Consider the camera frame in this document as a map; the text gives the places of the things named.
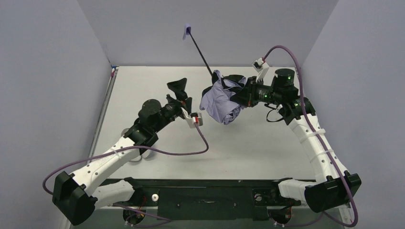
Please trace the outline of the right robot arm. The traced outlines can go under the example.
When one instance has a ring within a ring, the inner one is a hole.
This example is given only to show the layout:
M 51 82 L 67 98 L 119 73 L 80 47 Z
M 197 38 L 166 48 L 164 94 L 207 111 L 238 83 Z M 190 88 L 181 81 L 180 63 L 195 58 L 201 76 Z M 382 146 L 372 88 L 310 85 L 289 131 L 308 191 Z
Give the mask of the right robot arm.
M 315 109 L 306 97 L 301 98 L 294 86 L 295 71 L 277 69 L 270 86 L 255 76 L 249 77 L 241 88 L 230 89 L 231 101 L 253 107 L 259 102 L 276 105 L 286 125 L 302 145 L 315 173 L 314 182 L 292 178 L 278 181 L 278 192 L 283 198 L 305 202 L 320 213 L 345 205 L 348 193 L 355 195 L 362 181 L 358 174 L 351 174 L 339 161 L 319 125 Z

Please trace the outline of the lavender umbrella case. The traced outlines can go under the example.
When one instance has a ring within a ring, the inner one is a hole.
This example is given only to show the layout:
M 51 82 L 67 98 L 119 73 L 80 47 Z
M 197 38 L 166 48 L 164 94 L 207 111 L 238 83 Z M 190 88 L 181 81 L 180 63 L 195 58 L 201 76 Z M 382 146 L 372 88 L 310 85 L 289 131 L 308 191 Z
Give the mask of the lavender umbrella case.
M 152 152 L 151 150 L 147 150 L 142 155 L 139 155 L 138 157 L 133 158 L 129 162 L 136 163 L 136 162 L 140 162 L 141 160 L 151 160 L 154 156 L 155 156 L 154 152 Z

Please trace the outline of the lavender umbrella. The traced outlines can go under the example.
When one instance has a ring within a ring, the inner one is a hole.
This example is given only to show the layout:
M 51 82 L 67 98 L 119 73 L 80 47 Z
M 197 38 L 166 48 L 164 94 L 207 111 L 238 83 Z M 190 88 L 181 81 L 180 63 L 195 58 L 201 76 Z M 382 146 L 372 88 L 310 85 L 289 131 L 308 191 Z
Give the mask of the lavender umbrella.
M 204 55 L 192 35 L 191 26 L 187 23 L 184 27 L 183 40 L 191 37 L 203 63 L 210 76 L 212 85 L 202 92 L 199 109 L 205 110 L 215 121 L 228 125 L 233 122 L 245 108 L 236 102 L 231 101 L 231 97 L 246 85 L 247 79 L 239 74 L 223 76 L 219 70 L 211 70 Z

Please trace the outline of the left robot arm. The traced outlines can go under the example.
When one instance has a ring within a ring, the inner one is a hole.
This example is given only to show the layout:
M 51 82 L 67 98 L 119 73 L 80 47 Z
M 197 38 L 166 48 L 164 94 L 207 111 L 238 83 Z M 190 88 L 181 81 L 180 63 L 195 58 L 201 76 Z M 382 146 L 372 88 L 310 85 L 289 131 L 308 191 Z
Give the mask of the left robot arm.
M 76 226 L 86 221 L 101 199 L 96 189 L 115 171 L 142 155 L 158 140 L 157 133 L 177 117 L 184 119 L 191 111 L 192 98 L 186 92 L 187 79 L 169 82 L 167 87 L 175 98 L 167 95 L 167 104 L 156 99 L 142 105 L 133 126 L 107 152 L 95 156 L 86 166 L 68 174 L 59 169 L 53 188 L 53 203 Z

